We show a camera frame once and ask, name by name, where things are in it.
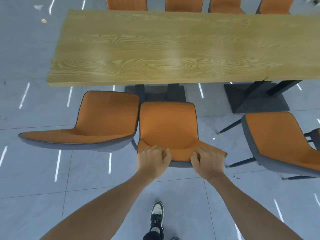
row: black pants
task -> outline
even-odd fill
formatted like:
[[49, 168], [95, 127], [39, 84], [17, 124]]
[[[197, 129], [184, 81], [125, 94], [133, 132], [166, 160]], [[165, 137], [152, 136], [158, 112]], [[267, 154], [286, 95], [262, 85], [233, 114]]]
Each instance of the black pants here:
[[157, 232], [148, 232], [142, 240], [163, 240]]

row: orange chair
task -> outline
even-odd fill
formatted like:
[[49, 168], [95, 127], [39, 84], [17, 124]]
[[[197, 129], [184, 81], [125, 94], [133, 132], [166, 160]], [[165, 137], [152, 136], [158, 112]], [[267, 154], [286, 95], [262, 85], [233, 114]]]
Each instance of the orange chair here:
[[257, 14], [289, 14], [294, 0], [261, 0]]
[[147, 11], [147, 0], [106, 0], [108, 10]]
[[192, 153], [204, 145], [227, 155], [199, 140], [196, 110], [192, 103], [145, 102], [141, 105], [138, 152], [154, 145], [170, 149], [173, 155], [170, 167], [192, 167]]
[[72, 129], [30, 131], [18, 136], [25, 143], [49, 149], [111, 152], [130, 142], [138, 127], [139, 97], [124, 92], [88, 91]]
[[310, 137], [311, 140], [308, 140], [308, 142], [313, 142], [315, 148], [320, 151], [320, 128], [314, 129], [309, 133], [305, 133], [304, 136]]
[[165, 0], [166, 12], [201, 12], [203, 0]]
[[241, 0], [210, 0], [208, 12], [244, 14]]
[[320, 151], [310, 147], [291, 113], [248, 113], [217, 134], [240, 123], [253, 157], [226, 168], [257, 161], [274, 172], [300, 175], [283, 180], [320, 177]]

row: gray tile floor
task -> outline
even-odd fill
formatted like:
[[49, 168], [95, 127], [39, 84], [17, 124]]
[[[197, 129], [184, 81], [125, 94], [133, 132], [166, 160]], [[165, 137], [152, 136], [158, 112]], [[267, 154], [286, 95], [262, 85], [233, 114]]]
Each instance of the gray tile floor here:
[[[46, 84], [66, 12], [83, 5], [83, 0], [55, 0], [49, 14], [52, 1], [0, 0], [0, 155], [4, 155], [0, 162], [1, 240], [39, 239], [63, 218], [136, 171], [131, 145], [111, 154], [110, 174], [109, 153], [79, 151], [61, 151], [57, 171], [59, 150], [32, 147], [17, 137], [24, 131], [72, 128], [86, 91], [113, 90], [113, 86], [73, 87], [70, 96], [70, 87]], [[147, 1], [149, 10], [165, 8], [165, 0]], [[242, 0], [241, 6], [247, 14], [254, 14], [259, 2]], [[208, 5], [209, 0], [204, 0], [203, 12]], [[84, 9], [106, 10], [106, 1], [86, 0]], [[302, 0], [291, 7], [292, 14], [319, 11], [319, 6]], [[283, 95], [303, 132], [309, 132], [320, 127], [320, 79], [304, 80], [299, 86]], [[200, 140], [228, 152], [227, 164], [251, 157], [241, 126], [216, 136], [241, 117], [232, 114], [223, 84], [202, 83], [201, 87], [203, 98], [199, 84], [185, 84], [187, 100], [196, 107]], [[115, 86], [114, 90], [123, 92], [124, 86]], [[318, 239], [319, 179], [285, 182], [282, 175], [256, 163], [226, 169], [225, 173], [279, 217], [276, 200], [284, 222], [304, 239]], [[215, 189], [193, 169], [179, 168], [167, 169], [142, 192], [113, 239], [142, 239], [149, 230], [150, 208], [155, 200], [165, 206], [166, 240], [173, 236], [182, 240], [239, 240], [234, 221]]]

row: black and white sneaker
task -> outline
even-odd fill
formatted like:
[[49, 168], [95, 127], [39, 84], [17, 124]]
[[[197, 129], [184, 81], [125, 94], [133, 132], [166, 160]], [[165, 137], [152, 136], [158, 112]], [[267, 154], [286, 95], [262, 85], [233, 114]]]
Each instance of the black and white sneaker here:
[[163, 233], [162, 221], [164, 215], [164, 207], [161, 201], [154, 203], [151, 210], [150, 217], [150, 232], [157, 232], [160, 234], [161, 239], [164, 239], [165, 235]]

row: table top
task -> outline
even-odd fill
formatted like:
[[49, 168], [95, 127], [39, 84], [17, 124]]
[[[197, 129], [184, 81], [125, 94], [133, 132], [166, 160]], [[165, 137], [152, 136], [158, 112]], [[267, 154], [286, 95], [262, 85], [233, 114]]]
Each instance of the table top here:
[[47, 83], [319, 78], [319, 27], [311, 15], [69, 10]]

